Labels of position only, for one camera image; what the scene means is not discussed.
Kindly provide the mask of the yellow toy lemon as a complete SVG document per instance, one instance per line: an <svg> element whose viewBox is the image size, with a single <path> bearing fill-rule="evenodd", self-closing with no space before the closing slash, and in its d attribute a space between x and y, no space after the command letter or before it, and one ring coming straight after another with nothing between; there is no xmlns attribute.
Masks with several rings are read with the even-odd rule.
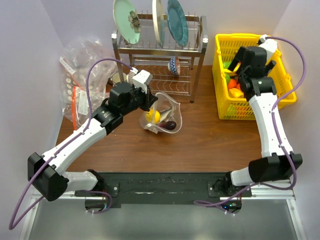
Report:
<svg viewBox="0 0 320 240"><path fill-rule="evenodd" d="M145 113L145 119L148 123L157 124L161 119L161 114L154 109Z"/></svg>

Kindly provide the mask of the green toy lime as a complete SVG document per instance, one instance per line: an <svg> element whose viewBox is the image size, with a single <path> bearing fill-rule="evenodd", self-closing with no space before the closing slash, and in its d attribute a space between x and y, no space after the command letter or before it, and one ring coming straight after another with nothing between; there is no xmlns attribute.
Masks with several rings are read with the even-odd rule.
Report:
<svg viewBox="0 0 320 240"><path fill-rule="evenodd" d="M226 75L225 75L225 80L226 80L226 84L228 85L229 82L230 82L230 80L231 80L231 77L230 77L229 74L226 74Z"/></svg>

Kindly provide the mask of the grey toy fish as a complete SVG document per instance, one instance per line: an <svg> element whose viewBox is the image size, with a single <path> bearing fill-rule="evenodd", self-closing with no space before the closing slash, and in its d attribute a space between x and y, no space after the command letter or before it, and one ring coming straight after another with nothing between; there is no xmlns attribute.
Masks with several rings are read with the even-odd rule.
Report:
<svg viewBox="0 0 320 240"><path fill-rule="evenodd" d="M165 109L165 110L162 110L160 111L160 119L159 121L160 122L166 122L168 121L174 114L174 108L173 107L170 107L168 109Z"/></svg>

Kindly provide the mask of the clear zip top bag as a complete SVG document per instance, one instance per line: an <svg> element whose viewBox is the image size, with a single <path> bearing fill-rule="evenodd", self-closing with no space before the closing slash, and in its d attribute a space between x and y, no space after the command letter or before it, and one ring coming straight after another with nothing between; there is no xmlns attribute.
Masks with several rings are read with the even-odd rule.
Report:
<svg viewBox="0 0 320 240"><path fill-rule="evenodd" d="M164 92L157 92L155 94L155 96L158 97L158 100L151 106L150 110L153 109L155 111L160 112L160 111L163 111L163 110L166 110L168 108L173 107L174 114L168 121L176 122L176 128L174 130L167 130L167 129L164 129L164 128L157 126L159 123L162 123L160 121L157 124L147 122L147 120L145 118L145 114L147 111L145 111L139 119L140 126L144 130L151 131L155 134L158 134L158 133L175 134L175 133L177 133L182 128L182 125L183 125L183 118L182 118L182 113L181 113L181 103L175 101L171 96L169 96L168 94L166 94Z"/></svg>

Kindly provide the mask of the yellow toy pepper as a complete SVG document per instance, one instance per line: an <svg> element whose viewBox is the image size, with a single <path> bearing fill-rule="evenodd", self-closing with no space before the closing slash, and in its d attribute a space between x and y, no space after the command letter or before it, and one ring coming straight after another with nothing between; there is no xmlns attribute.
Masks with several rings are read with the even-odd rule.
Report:
<svg viewBox="0 0 320 240"><path fill-rule="evenodd" d="M244 97L244 93L238 88L230 88L228 94L231 98L239 99Z"/></svg>

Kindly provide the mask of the purple toy eggplant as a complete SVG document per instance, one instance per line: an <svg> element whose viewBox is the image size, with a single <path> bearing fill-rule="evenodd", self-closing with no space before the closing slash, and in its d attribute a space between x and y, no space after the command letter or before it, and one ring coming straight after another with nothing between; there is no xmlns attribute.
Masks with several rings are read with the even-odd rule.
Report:
<svg viewBox="0 0 320 240"><path fill-rule="evenodd" d="M177 124L175 121L164 121L157 125L160 128L172 131L176 128Z"/></svg>

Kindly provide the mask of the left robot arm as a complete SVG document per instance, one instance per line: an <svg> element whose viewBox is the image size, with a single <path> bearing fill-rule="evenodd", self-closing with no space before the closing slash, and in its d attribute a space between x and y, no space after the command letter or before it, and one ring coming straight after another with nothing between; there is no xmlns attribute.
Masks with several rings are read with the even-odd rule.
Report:
<svg viewBox="0 0 320 240"><path fill-rule="evenodd" d="M28 181L49 202L69 191L86 190L92 196L99 196L104 184L94 171L67 172L67 168L90 146L120 126L125 115L137 109L149 111L157 100L148 81L116 84L92 117L72 135L42 155L34 152L28 157Z"/></svg>

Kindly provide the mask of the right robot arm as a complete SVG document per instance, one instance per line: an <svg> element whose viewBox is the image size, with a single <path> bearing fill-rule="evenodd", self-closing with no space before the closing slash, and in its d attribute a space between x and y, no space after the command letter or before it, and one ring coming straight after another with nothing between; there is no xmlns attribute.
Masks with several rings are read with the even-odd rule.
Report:
<svg viewBox="0 0 320 240"><path fill-rule="evenodd" d="M242 186L263 184L270 181L288 180L292 189L297 182L297 168L303 163L302 155L294 153L285 134L278 109L277 90L274 80L268 76L276 62L267 61L268 52L260 46L240 47L229 70L237 70L238 82L249 103L257 123L261 140L261 158L248 167L226 174L223 192L235 196Z"/></svg>

